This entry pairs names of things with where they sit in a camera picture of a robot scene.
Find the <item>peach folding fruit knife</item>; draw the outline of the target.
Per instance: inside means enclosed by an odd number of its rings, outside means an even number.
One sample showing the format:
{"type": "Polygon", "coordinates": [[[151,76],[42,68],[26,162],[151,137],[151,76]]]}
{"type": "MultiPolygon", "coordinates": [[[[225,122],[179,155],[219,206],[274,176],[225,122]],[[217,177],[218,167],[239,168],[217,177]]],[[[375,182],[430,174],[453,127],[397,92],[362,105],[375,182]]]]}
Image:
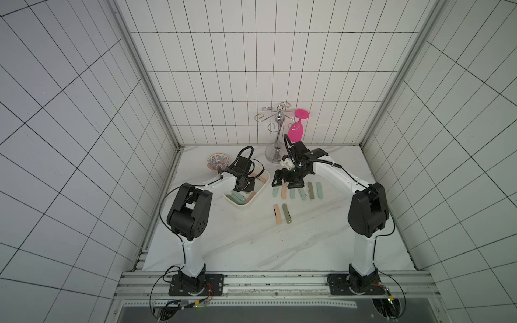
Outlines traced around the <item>peach folding fruit knife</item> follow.
{"type": "Polygon", "coordinates": [[[278,204],[275,204],[273,206],[273,210],[274,210],[274,213],[275,213],[276,224],[280,225],[282,223],[282,219],[281,219],[280,207],[278,206],[278,204]]]}
{"type": "Polygon", "coordinates": [[[281,187],[281,198],[287,199],[287,193],[288,193],[288,186],[286,183],[283,183],[283,185],[281,187]]]}

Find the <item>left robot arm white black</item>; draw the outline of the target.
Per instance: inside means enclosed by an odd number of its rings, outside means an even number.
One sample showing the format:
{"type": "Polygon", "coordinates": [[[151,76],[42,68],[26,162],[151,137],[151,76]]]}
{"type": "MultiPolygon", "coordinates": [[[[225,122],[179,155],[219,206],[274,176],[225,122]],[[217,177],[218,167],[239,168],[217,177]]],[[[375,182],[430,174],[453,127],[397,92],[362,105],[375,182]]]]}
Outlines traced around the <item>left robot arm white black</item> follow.
{"type": "Polygon", "coordinates": [[[190,284],[204,283],[206,265],[197,241],[205,231],[211,204],[227,192],[253,192],[255,180],[264,170],[254,175],[256,160],[254,147],[241,149],[236,159],[225,168],[218,168],[215,178],[203,184],[183,183],[167,192],[160,203],[160,220],[180,239],[183,264],[179,277],[190,284]]]}

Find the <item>olive green folding fruit knife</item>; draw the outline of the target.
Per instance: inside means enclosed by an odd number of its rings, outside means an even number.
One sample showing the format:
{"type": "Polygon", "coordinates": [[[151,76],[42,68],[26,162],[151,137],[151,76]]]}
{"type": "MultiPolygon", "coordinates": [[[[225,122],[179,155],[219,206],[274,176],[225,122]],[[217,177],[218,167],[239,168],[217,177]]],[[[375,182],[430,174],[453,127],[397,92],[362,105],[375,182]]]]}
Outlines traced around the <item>olive green folding fruit knife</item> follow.
{"type": "Polygon", "coordinates": [[[312,182],[308,182],[308,192],[311,200],[315,199],[315,190],[312,182]]]}

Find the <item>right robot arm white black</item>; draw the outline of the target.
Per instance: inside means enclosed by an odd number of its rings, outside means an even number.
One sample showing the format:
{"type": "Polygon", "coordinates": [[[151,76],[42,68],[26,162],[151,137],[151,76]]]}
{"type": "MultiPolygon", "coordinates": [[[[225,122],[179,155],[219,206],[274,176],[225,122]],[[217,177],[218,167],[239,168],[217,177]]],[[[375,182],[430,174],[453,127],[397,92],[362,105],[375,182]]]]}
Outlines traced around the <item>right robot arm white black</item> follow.
{"type": "Polygon", "coordinates": [[[351,195],[347,220],[355,232],[355,240],[347,282],[354,293],[362,293],[379,277],[374,264],[376,239],[390,217],[385,188],[378,182],[371,184],[352,175],[323,149],[309,150],[301,141],[291,142],[287,135],[284,144],[288,153],[281,159],[282,168],[275,171],[273,187],[285,184],[289,189],[304,188],[306,176],[319,175],[351,195]]]}

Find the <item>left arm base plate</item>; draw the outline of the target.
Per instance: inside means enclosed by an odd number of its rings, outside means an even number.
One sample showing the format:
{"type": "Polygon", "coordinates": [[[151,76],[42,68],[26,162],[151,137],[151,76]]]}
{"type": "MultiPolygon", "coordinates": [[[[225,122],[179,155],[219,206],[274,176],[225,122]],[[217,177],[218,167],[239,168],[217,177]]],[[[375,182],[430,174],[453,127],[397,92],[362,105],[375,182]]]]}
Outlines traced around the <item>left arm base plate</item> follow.
{"type": "Polygon", "coordinates": [[[189,277],[182,273],[174,275],[168,291],[169,296],[207,297],[221,296],[225,276],[202,273],[199,277],[189,277]]]}

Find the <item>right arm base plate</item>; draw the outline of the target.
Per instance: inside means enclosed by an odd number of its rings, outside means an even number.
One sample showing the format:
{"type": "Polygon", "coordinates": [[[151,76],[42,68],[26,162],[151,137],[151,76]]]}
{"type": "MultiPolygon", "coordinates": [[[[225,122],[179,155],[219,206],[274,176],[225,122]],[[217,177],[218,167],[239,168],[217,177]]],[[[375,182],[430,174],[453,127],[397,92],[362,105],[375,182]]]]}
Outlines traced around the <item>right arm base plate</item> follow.
{"type": "Polygon", "coordinates": [[[357,276],[355,274],[329,274],[327,276],[332,296],[382,296],[385,289],[378,277],[357,276]]]}

